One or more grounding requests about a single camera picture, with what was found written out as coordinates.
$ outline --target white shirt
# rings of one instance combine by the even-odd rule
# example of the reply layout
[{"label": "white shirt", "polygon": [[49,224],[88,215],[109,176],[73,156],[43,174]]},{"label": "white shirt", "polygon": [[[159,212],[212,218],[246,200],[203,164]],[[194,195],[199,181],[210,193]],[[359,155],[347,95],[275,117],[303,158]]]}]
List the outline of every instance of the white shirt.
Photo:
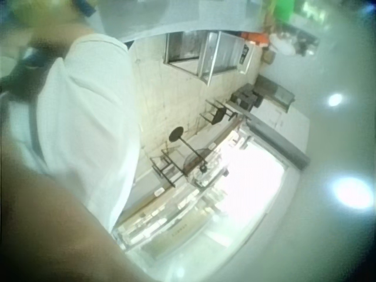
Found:
[{"label": "white shirt", "polygon": [[129,197],[139,156],[135,89],[127,47],[88,35],[50,68],[38,96],[37,138],[29,105],[9,105],[11,133],[25,164],[56,179],[111,231]]}]

